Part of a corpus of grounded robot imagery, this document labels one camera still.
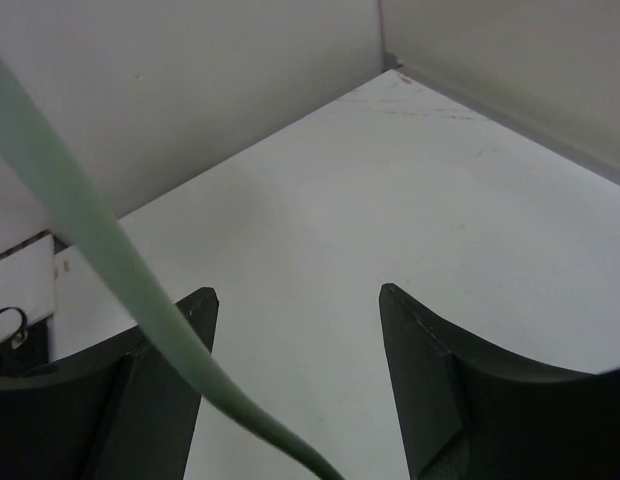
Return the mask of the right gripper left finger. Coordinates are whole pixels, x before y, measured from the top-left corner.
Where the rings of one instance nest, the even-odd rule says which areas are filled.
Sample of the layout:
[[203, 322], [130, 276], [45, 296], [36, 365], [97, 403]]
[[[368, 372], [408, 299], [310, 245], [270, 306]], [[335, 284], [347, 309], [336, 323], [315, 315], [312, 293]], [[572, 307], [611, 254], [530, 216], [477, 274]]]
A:
[[0, 377], [0, 479], [181, 479], [200, 402], [137, 327]]

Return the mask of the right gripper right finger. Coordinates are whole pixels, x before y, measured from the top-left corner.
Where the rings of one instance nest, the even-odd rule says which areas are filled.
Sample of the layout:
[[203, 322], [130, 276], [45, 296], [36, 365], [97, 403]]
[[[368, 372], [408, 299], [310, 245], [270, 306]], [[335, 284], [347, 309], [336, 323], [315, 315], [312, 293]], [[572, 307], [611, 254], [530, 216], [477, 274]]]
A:
[[413, 479], [620, 479], [620, 367], [518, 355], [383, 285], [384, 350]]

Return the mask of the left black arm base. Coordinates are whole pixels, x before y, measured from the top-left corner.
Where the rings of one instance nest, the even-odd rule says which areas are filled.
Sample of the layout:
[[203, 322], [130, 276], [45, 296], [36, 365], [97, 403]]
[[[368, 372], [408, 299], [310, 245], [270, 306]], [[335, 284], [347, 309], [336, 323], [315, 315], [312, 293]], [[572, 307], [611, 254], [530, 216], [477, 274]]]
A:
[[49, 318], [28, 324], [26, 312], [18, 307], [0, 308], [0, 315], [14, 310], [19, 314], [19, 326], [0, 341], [0, 377], [28, 376], [50, 362]]

